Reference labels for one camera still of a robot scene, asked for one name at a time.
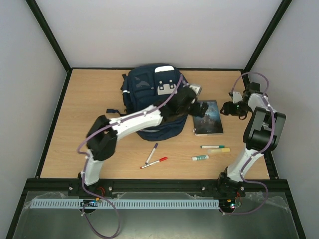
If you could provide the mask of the dark blue fantasy book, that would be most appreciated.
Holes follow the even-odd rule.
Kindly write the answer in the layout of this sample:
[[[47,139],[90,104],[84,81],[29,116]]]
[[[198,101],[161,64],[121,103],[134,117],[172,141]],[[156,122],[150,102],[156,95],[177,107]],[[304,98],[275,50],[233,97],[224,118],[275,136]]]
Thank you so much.
[[[193,117],[196,136],[223,134],[220,111],[216,100],[203,101],[208,104],[204,117]]]

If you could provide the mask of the navy blue student backpack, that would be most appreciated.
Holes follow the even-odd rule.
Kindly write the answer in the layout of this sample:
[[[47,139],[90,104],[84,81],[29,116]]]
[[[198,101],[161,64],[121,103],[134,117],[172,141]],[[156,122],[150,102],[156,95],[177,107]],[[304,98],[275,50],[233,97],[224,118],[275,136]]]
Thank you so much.
[[[140,111],[149,105],[166,100],[178,84],[181,72],[164,63],[147,64],[123,74],[121,86],[126,112],[125,116]],[[182,116],[163,125],[137,131],[139,137],[147,141],[163,141],[179,135],[187,117]]]

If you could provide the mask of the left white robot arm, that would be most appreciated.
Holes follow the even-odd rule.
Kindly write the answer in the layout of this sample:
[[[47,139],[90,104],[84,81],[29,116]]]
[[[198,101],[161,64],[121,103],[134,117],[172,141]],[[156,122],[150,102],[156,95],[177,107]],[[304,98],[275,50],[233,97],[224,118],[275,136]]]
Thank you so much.
[[[188,115],[204,116],[208,106],[198,102],[200,92],[200,85],[187,84],[180,90],[174,90],[165,101],[138,112],[112,119],[99,116],[76,149],[86,159],[79,174],[82,190],[97,197],[90,186],[99,181],[104,161],[113,156],[117,142],[122,138],[145,128],[172,123]]]

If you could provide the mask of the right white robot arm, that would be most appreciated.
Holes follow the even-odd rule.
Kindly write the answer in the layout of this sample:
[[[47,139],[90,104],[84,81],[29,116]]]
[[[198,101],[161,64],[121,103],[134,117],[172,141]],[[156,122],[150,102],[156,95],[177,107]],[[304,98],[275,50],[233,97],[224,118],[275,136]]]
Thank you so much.
[[[260,92],[259,83],[248,84],[243,94],[230,92],[229,95],[232,100],[224,103],[221,114],[245,119],[251,112],[252,116],[243,134],[243,151],[217,179],[217,192],[224,197],[241,193],[245,175],[265,152],[277,147],[286,121],[286,115],[276,111],[268,96]]]

